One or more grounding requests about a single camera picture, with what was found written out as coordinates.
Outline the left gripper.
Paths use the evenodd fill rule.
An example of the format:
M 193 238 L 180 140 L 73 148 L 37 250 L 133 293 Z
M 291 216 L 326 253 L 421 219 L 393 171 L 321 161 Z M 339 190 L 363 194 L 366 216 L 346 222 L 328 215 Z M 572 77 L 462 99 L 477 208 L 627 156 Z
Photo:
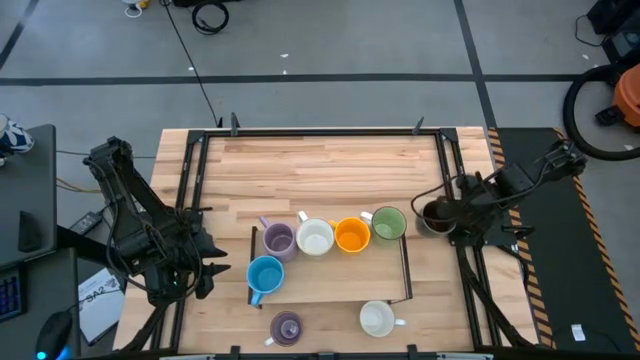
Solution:
M 205 230 L 200 230 L 194 237 L 197 255 L 197 286 L 195 289 L 196 298 L 201 300 L 206 298 L 214 288 L 213 277 L 231 268 L 226 264 L 206 264 L 207 258 L 222 258 L 228 255 L 222 249 L 214 245 L 213 236 Z

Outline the brown teal glazed mug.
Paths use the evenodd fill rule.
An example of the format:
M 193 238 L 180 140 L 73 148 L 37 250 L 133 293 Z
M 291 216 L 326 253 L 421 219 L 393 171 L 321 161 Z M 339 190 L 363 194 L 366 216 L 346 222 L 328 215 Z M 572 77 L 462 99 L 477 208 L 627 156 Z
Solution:
M 447 234 L 457 225 L 456 210 L 445 197 L 428 202 L 421 210 L 424 224 L 433 232 Z

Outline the blue mug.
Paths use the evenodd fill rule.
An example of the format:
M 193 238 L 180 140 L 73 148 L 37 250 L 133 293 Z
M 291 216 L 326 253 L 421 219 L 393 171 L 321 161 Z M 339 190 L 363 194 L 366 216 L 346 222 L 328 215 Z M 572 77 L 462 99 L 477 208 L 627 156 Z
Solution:
M 249 304 L 254 307 L 260 306 L 264 296 L 281 288 L 284 278 L 284 266 L 276 257 L 259 256 L 252 260 L 246 272 L 247 284 L 252 292 Z

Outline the light purple mug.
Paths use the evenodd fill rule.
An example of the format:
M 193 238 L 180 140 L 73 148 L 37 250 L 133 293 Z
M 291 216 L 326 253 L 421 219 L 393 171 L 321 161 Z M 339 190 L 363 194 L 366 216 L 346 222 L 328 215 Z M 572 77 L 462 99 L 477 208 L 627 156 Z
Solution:
M 266 252 L 281 262 L 292 261 L 298 251 L 294 229 L 286 223 L 272 223 L 264 216 L 259 221 L 264 227 L 262 242 Z

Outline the green mug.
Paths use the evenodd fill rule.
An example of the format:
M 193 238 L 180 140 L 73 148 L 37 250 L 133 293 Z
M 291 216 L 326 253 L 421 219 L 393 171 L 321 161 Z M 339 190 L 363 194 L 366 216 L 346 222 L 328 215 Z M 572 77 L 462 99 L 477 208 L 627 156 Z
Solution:
M 373 213 L 361 212 L 360 218 L 369 224 L 373 237 L 381 241 L 398 240 L 407 229 L 404 214 L 392 206 L 381 207 Z

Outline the white mug sage outside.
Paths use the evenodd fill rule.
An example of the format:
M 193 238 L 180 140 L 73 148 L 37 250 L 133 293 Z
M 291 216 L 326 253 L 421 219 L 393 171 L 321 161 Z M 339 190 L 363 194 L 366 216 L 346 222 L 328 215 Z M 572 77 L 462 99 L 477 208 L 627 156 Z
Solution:
M 298 248 L 306 255 L 319 257 L 328 253 L 335 243 L 332 226 L 323 219 L 312 218 L 304 211 L 297 214 L 299 226 L 296 232 Z

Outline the orange mug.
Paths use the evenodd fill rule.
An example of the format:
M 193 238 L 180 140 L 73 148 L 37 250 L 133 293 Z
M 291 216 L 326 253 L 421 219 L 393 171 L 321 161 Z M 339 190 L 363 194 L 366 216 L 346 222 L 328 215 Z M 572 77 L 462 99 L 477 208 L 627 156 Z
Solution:
M 356 217 L 347 217 L 340 221 L 329 221 L 334 231 L 336 245 L 345 253 L 361 253 L 371 239 L 369 225 Z

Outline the white mug brown rim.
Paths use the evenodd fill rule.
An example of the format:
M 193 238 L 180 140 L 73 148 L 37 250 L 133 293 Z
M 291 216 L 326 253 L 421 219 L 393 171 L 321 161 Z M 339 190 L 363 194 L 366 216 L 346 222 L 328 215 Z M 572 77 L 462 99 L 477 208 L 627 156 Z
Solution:
M 391 306 L 383 301 L 365 303 L 360 310 L 359 322 L 368 335 L 377 338 L 386 337 L 395 327 L 406 325 L 406 321 L 397 318 Z

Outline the white printed booklet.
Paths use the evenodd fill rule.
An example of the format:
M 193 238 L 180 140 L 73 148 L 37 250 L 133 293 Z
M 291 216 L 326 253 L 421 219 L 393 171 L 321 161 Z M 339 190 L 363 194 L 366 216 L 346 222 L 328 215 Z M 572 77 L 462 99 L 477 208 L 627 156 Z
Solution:
M 124 291 L 118 278 L 104 268 L 78 286 L 78 299 L 80 329 L 93 345 L 119 322 Z

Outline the black mat hazard stripes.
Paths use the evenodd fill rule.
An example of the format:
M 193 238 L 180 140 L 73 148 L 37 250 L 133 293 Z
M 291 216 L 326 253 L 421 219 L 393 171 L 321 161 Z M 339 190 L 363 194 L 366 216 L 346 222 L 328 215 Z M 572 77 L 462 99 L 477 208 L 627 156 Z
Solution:
M 541 185 L 510 210 L 535 231 L 517 247 L 537 338 L 557 350 L 640 356 L 640 331 L 617 279 L 586 194 L 576 176 Z M 575 342 L 581 324 L 584 342 Z

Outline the black computer mouse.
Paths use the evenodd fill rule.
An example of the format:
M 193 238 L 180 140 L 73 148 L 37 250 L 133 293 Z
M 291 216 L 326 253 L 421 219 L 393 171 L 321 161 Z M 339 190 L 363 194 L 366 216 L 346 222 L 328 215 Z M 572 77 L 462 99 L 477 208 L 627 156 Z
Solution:
M 35 360 L 58 360 L 71 333 L 72 317 L 68 311 L 53 313 L 42 326 L 36 340 Z

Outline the dark grey desk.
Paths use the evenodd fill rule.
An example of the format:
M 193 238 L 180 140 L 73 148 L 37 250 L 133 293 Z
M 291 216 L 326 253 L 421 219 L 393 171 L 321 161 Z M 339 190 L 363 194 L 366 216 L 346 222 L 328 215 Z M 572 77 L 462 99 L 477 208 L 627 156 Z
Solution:
M 37 338 L 47 319 L 78 301 L 73 249 L 59 249 L 31 260 L 25 273 L 27 311 L 0 322 L 0 360 L 37 360 Z
M 0 167 L 0 268 L 57 246 L 56 128 L 46 124 L 28 133 L 31 150 Z

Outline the blue white patterned shoe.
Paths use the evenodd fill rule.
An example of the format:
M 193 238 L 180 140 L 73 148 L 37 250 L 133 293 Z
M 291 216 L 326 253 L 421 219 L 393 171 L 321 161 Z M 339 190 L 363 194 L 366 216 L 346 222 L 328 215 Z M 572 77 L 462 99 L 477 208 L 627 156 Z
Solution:
M 0 166 L 6 158 L 30 151 L 34 144 L 35 140 L 22 126 L 0 113 Z

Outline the black equipment case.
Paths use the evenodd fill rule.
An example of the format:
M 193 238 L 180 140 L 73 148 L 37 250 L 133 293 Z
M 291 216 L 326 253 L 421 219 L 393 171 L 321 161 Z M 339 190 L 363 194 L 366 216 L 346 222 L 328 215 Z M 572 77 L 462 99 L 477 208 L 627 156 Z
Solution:
M 597 0 L 587 19 L 612 64 L 640 63 L 640 0 Z

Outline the black metal table frame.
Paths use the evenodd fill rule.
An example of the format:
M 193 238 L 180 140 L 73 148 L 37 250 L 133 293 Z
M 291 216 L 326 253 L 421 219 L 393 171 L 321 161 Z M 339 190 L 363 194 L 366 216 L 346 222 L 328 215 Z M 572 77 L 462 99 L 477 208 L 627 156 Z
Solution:
M 441 236 L 410 225 L 406 250 L 412 297 L 389 303 L 406 321 L 386 337 L 368 335 L 359 314 L 369 301 L 266 304 L 252 307 L 247 266 L 261 246 L 260 216 L 295 224 L 299 211 L 339 221 L 393 206 L 404 213 L 441 191 L 444 173 L 489 174 L 494 166 L 485 133 L 463 127 L 451 145 L 445 134 L 424 130 L 280 129 L 237 137 L 216 133 L 207 146 L 190 143 L 184 130 L 163 131 L 151 176 L 169 205 L 205 210 L 205 228 L 228 255 L 231 268 L 215 279 L 203 300 L 185 303 L 179 331 L 182 354 L 240 356 L 267 353 L 272 318 L 283 311 L 303 322 L 293 354 L 469 351 L 473 347 L 454 249 Z

